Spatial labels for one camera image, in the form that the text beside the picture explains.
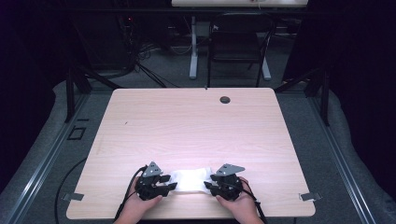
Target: table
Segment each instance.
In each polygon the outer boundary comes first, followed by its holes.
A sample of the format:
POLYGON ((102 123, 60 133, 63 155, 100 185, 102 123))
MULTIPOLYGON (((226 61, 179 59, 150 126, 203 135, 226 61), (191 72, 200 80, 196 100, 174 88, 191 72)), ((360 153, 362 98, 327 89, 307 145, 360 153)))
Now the table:
MULTIPOLYGON (((312 202, 276 95, 266 88, 115 90, 71 201, 71 219, 113 218, 133 174, 155 161, 163 174, 224 163, 243 166, 267 217, 309 217, 312 202), (224 104, 219 99, 230 98, 224 104)), ((204 193, 177 193, 144 219, 229 218, 204 193)))
MULTIPOLYGON (((173 7, 306 7, 308 0, 172 0, 173 7)), ((195 17, 191 20, 190 78, 196 79, 198 53, 196 47, 195 17)), ((271 80, 267 60, 262 64, 264 80, 271 80)))

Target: person's right hand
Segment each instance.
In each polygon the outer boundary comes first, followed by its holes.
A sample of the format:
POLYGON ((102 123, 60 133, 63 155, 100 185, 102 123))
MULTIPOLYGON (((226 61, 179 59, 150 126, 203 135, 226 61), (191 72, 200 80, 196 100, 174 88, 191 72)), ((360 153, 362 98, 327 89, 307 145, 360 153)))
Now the person's right hand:
MULTIPOLYGON (((239 178, 242 180, 242 186, 244 190, 251 193, 251 190, 247 184, 248 181, 242 176, 239 176, 239 178)), ((257 215, 256 204, 254 203, 253 199, 244 191, 242 191, 239 197, 233 202, 227 201, 219 195, 216 196, 216 199, 223 207, 227 208, 233 213, 233 216, 239 223, 241 224, 263 223, 262 220, 257 215)))

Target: gray tape piece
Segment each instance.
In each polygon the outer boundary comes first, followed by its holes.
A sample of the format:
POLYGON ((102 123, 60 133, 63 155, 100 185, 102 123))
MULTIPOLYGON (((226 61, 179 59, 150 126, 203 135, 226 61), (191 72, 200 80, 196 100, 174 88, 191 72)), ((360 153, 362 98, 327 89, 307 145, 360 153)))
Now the gray tape piece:
POLYGON ((72 200, 81 201, 83 197, 84 195, 79 193, 66 193, 62 199, 71 202, 72 200))
POLYGON ((322 196, 319 193, 309 192, 306 194, 300 194, 300 199, 303 200, 304 202, 305 201, 314 202, 314 201, 322 199, 322 196))

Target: chair seat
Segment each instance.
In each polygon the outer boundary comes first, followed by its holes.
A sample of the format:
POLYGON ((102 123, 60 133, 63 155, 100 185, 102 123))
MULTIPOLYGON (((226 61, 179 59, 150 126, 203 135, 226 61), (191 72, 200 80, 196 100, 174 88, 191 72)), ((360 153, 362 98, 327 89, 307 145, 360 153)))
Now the chair seat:
POLYGON ((214 62, 258 63, 262 58, 260 43, 255 33, 215 33, 211 41, 214 62))

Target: chair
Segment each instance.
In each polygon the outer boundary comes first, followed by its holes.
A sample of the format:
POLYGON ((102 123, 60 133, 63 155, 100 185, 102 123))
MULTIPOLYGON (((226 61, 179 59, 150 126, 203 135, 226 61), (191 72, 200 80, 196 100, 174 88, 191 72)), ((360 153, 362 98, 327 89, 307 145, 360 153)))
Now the chair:
POLYGON ((207 87, 210 87, 211 66, 215 63, 258 63, 260 65, 256 87, 263 74, 265 51, 275 23, 264 13, 223 13, 214 18, 209 26, 207 57, 207 87), (265 33, 258 38, 258 33, 265 33))

